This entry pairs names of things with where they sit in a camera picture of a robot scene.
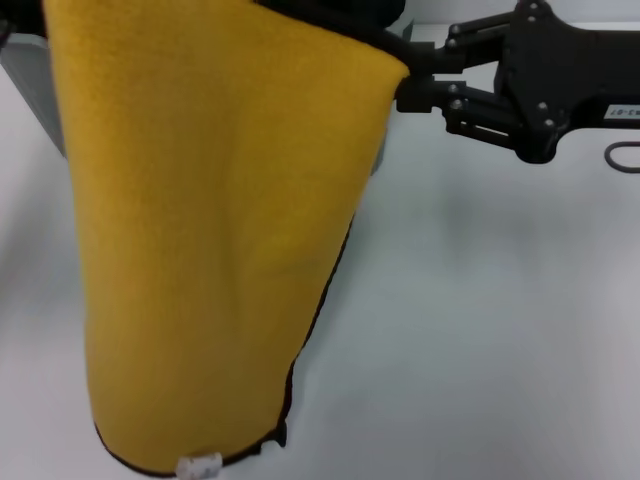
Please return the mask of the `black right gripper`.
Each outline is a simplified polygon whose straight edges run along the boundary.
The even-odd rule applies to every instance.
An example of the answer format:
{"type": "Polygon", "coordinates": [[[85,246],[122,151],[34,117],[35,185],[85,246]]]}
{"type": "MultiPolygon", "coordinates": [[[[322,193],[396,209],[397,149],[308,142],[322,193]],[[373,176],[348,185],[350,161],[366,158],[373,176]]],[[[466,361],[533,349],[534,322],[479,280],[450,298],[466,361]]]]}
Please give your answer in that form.
{"type": "Polygon", "coordinates": [[[577,28],[544,1],[451,25],[440,48],[393,38],[389,53],[412,75],[461,74],[499,61],[503,43],[501,93],[515,110],[465,82],[410,76],[396,90],[397,111],[440,109],[448,133],[515,151],[525,162],[551,161],[562,137],[578,129],[638,128],[638,32],[577,28]]]}

